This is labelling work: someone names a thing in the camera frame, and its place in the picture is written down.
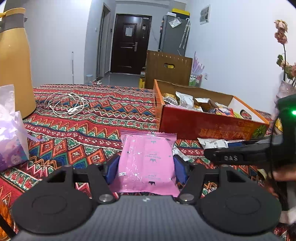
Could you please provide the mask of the purple tissue pack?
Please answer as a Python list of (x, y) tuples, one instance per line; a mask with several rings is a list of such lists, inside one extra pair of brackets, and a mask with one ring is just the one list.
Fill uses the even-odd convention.
[(0, 170), (21, 164), (29, 159), (28, 139), (41, 142), (43, 138), (29, 135), (20, 111), (15, 110), (15, 89), (12, 84), (1, 86)]

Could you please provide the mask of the patterned red tablecloth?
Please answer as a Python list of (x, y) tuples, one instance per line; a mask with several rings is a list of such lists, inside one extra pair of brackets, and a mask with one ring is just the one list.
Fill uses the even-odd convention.
[[(122, 149), (125, 129), (156, 131), (154, 91), (133, 87), (48, 84), (34, 90), (36, 110), (25, 127), (42, 143), (29, 142), (30, 160), (2, 173), (10, 187), (29, 190), (61, 166), (105, 163)], [(178, 149), (204, 164), (197, 139)], [(239, 240), (215, 230), (197, 211), (170, 197), (123, 196), (95, 209), (80, 228), (62, 235), (19, 232), (15, 240)]]

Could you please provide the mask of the white oat snack packet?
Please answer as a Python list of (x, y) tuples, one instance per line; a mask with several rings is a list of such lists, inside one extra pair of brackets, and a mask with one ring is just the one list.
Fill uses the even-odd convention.
[(198, 138), (198, 141), (203, 149), (228, 148), (228, 143), (224, 139)]

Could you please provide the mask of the wall electrical panel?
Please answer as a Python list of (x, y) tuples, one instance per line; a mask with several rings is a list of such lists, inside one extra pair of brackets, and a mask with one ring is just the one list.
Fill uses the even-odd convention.
[(201, 11), (200, 11), (200, 24), (203, 25), (205, 23), (209, 22), (210, 19), (210, 5), (204, 7)]

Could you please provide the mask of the colourful snack packet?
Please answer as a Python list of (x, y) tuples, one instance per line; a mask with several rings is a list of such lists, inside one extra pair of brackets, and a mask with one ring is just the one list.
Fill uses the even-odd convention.
[(235, 117), (233, 109), (231, 108), (212, 108), (209, 110), (209, 113), (223, 116)]

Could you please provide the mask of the dried pink roses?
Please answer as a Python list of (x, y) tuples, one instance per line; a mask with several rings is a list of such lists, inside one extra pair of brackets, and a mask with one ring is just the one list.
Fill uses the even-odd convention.
[(283, 81), (291, 84), (295, 88), (295, 63), (289, 64), (287, 61), (286, 44), (288, 43), (288, 24), (284, 20), (275, 20), (274, 24), (276, 28), (274, 37), (283, 47), (283, 53), (277, 56), (276, 64), (280, 66), (283, 71)]

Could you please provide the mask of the dark entrance door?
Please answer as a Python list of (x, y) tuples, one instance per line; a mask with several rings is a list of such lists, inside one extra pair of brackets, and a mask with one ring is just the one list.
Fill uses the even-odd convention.
[(152, 16), (117, 14), (111, 51), (112, 73), (139, 75), (145, 66)]

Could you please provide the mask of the red orange cardboard box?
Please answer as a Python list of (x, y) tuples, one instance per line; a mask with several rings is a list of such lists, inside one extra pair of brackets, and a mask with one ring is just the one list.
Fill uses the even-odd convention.
[[(199, 87), (182, 86), (154, 81), (156, 122), (159, 132), (175, 133), (178, 139), (217, 138), (225, 140), (250, 140), (264, 137), (269, 121), (236, 96), (214, 92)], [(176, 92), (194, 98), (209, 98), (224, 104), (242, 117), (197, 111), (166, 104), (164, 94)]]

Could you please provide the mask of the silver snack packet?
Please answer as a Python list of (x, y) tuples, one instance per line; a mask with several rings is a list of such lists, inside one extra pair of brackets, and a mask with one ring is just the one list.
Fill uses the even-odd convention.
[(193, 109), (194, 100), (191, 95), (180, 93), (176, 91), (176, 97), (179, 99), (179, 106), (182, 106), (186, 109)]

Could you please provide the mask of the brown cardboard box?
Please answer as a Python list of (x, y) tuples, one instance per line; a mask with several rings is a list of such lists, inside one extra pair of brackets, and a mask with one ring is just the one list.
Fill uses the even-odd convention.
[(155, 79), (188, 86), (192, 63), (192, 58), (148, 50), (145, 88), (153, 89)]

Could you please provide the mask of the pink snack packet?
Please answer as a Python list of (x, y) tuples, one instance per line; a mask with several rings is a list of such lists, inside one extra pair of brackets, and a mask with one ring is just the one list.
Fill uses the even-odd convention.
[(118, 193), (149, 192), (177, 197), (173, 147), (175, 133), (123, 131), (123, 149), (111, 190)]

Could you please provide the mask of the grey refrigerator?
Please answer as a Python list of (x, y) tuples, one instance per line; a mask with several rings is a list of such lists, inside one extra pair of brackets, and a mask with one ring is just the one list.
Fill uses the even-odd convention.
[(160, 30), (158, 51), (178, 56), (185, 56), (189, 31), (189, 16), (164, 15)]

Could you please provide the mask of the purple ceramic vase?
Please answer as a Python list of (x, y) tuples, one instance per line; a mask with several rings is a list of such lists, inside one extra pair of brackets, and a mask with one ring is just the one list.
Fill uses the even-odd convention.
[(289, 84), (283, 80), (281, 80), (280, 86), (278, 88), (278, 92), (275, 96), (276, 101), (281, 98), (287, 97), (289, 95), (295, 94), (295, 87), (292, 84)]

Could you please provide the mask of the yellow thermos jug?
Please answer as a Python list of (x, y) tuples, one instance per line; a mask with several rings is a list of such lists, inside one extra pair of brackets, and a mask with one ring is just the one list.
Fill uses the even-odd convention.
[(1, 86), (12, 84), (16, 110), (26, 118), (36, 109), (24, 8), (1, 13)]

